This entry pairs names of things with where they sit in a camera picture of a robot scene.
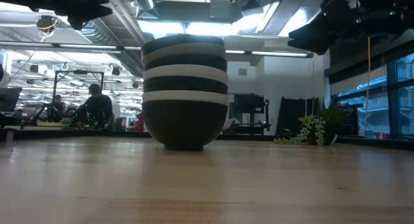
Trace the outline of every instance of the lamp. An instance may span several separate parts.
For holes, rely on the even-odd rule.
[[[133,82],[132,83],[132,87],[135,88],[135,89],[137,89],[139,87],[138,82]]]
[[[119,67],[114,67],[112,70],[112,75],[119,76],[121,74],[121,71],[119,70]]]
[[[38,73],[39,72],[39,66],[38,65],[31,65],[30,66],[30,72]]]

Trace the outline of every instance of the glass window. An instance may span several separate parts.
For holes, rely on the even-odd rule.
[[[374,133],[389,133],[388,96],[386,92],[369,95],[368,108],[366,96],[341,100],[341,104],[362,105],[358,107],[359,130],[365,130],[365,113],[367,113],[367,130]]]
[[[398,82],[414,78],[414,54],[403,57],[395,61],[397,66]]]
[[[381,76],[379,78],[372,79],[369,83],[369,88],[372,89],[372,88],[376,88],[376,87],[384,87],[384,89],[385,89],[386,85],[387,85],[387,76]],[[366,83],[358,85],[358,86],[356,86],[352,89],[339,92],[338,96],[341,97],[341,96],[344,96],[344,95],[349,95],[349,94],[357,93],[357,92],[360,92],[360,91],[366,91],[367,87],[368,87],[368,83],[366,82]]]
[[[398,90],[401,134],[414,135],[414,85]]]

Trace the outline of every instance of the potted plant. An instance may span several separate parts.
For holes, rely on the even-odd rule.
[[[338,134],[342,122],[350,114],[349,109],[340,107],[339,102],[332,101],[329,107],[321,105],[316,116],[305,116],[299,120],[303,128],[296,137],[291,139],[275,139],[276,144],[297,144],[306,141],[313,145],[330,145]]]

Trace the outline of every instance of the red object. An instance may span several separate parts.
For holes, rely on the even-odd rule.
[[[138,119],[136,121],[135,130],[137,131],[144,131],[144,114],[139,113],[136,118]]]

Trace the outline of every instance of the desk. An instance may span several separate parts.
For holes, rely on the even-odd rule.
[[[2,223],[412,223],[414,153],[73,137],[0,148]]]

